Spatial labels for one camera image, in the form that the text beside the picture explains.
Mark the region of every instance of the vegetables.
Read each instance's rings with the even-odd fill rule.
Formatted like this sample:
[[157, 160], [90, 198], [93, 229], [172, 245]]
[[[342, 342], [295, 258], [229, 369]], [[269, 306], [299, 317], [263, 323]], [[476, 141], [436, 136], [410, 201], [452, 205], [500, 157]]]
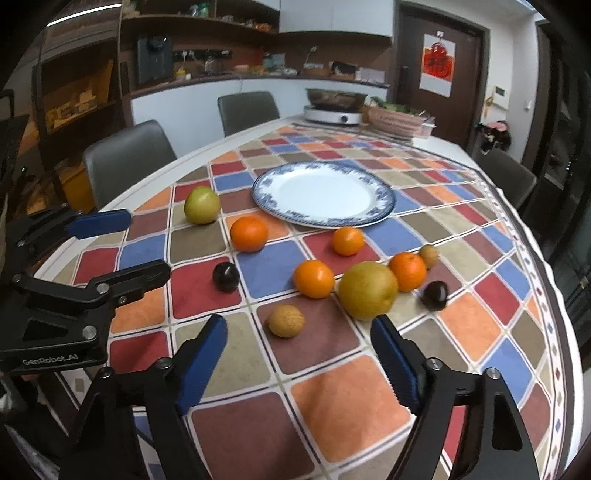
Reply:
[[380, 97], [371, 97], [372, 102], [375, 102], [379, 107], [385, 108], [386, 110], [393, 110], [395, 112], [400, 113], [407, 113], [413, 116], [420, 116], [424, 118], [429, 118], [429, 114], [423, 110], [420, 111], [416, 108], [412, 108], [406, 105], [399, 105], [397, 103], [387, 103], [385, 100], [382, 100]]

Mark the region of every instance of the plate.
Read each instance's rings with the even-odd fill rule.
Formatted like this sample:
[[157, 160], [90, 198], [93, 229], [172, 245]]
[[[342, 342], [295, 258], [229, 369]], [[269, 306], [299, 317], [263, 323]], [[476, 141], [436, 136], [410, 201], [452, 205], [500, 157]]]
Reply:
[[394, 210], [394, 192], [372, 173], [343, 162], [280, 165], [252, 186], [255, 203], [297, 225], [340, 228], [384, 220]]

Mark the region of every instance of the blue floral plate rim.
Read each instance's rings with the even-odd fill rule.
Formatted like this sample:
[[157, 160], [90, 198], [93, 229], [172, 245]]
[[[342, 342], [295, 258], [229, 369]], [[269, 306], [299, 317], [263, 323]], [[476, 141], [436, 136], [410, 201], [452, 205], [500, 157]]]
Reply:
[[[366, 212], [363, 216], [352, 218], [329, 218], [326, 220], [318, 220], [292, 210], [283, 211], [277, 206], [277, 202], [268, 194], [262, 191], [262, 187], [268, 187], [272, 184], [270, 177], [278, 174], [294, 171], [298, 168], [305, 167], [305, 169], [316, 169], [320, 167], [329, 167], [334, 171], [341, 173], [357, 173], [363, 178], [364, 183], [373, 184], [376, 186], [376, 196], [378, 196], [378, 207], [374, 207]], [[256, 205], [263, 211], [273, 215], [286, 222], [295, 225], [307, 226], [312, 228], [337, 229], [344, 226], [365, 227], [381, 222], [386, 219], [394, 208], [396, 207], [396, 195], [394, 191], [386, 182], [380, 179], [373, 173], [353, 165], [343, 165], [338, 161], [302, 161], [292, 162], [279, 165], [267, 170], [264, 174], [259, 176], [252, 185], [252, 198]]]

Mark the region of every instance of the brown door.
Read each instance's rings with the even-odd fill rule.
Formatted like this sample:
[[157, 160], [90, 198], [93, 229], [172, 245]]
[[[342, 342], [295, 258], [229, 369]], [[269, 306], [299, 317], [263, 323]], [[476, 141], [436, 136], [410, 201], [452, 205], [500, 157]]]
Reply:
[[[462, 148], [474, 127], [474, 110], [480, 85], [481, 39], [477, 32], [464, 32], [458, 21], [440, 17], [422, 9], [401, 7], [398, 28], [398, 90], [396, 103], [435, 116], [436, 137], [457, 143]], [[452, 86], [449, 97], [419, 88], [424, 36], [437, 37], [455, 43]]]

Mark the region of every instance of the white wall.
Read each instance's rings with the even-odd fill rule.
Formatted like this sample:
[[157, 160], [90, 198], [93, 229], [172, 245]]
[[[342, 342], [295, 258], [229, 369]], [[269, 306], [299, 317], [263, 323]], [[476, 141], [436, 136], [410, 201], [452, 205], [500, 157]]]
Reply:
[[538, 36], [535, 23], [542, 19], [535, 13], [513, 25], [513, 88], [506, 120], [511, 131], [511, 147], [507, 153], [521, 162], [530, 136], [538, 88]]
[[[486, 95], [492, 94], [495, 85], [511, 91], [513, 80], [513, 30], [509, 24], [510, 18], [498, 18], [493, 13], [494, 5], [482, 0], [411, 0], [413, 3], [427, 5], [458, 17], [465, 18], [491, 31], [491, 50], [488, 63], [488, 81]], [[491, 106], [488, 115], [482, 121], [504, 120], [506, 111]]]

